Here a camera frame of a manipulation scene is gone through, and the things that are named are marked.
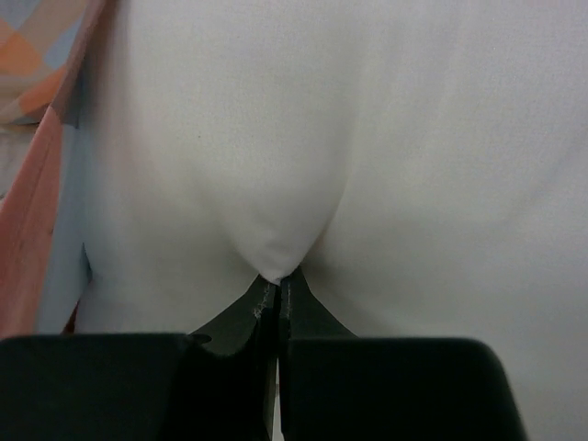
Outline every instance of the white fabric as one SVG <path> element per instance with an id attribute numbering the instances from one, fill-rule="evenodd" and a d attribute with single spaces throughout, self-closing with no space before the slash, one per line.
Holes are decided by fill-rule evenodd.
<path id="1" fill-rule="evenodd" d="M 532 439 L 585 439 L 588 2 L 126 0 L 110 31 L 80 331 L 195 329 L 308 254 L 352 330 L 479 338 Z"/>

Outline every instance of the plaid cloth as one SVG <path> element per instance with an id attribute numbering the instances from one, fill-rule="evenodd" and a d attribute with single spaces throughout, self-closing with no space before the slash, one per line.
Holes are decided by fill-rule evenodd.
<path id="1" fill-rule="evenodd" d="M 62 180 L 65 115 L 106 0 L 0 0 L 0 124 L 40 122 L 0 209 L 0 338 L 34 331 Z"/>

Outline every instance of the screw hole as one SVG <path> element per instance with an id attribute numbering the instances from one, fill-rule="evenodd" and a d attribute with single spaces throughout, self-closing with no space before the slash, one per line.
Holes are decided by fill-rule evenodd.
<path id="1" fill-rule="evenodd" d="M 196 343 L 198 343 L 199 345 L 204 345 L 212 341 L 212 337 L 207 334 L 192 334 L 192 338 L 194 338 Z"/>

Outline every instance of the black plastic part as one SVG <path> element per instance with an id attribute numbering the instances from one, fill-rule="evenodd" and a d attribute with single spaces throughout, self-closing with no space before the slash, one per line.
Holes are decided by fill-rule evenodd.
<path id="1" fill-rule="evenodd" d="M 270 439 L 275 293 L 259 277 L 192 335 L 5 340 L 0 440 Z"/>
<path id="2" fill-rule="evenodd" d="M 350 337 L 300 271 L 281 291 L 287 441 L 526 439 L 501 363 L 486 345 Z"/>

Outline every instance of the cloth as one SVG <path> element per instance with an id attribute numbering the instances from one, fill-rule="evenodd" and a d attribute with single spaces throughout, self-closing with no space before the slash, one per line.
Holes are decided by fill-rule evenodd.
<path id="1" fill-rule="evenodd" d="M 63 190 L 63 143 L 75 124 L 70 98 L 104 3 L 0 1 L 0 124 L 40 123 L 0 208 L 0 337 L 35 329 Z"/>
<path id="2" fill-rule="evenodd" d="M 78 330 L 191 331 L 304 258 L 351 330 L 478 338 L 531 439 L 584 440 L 588 4 L 173 5 L 89 60 Z"/>

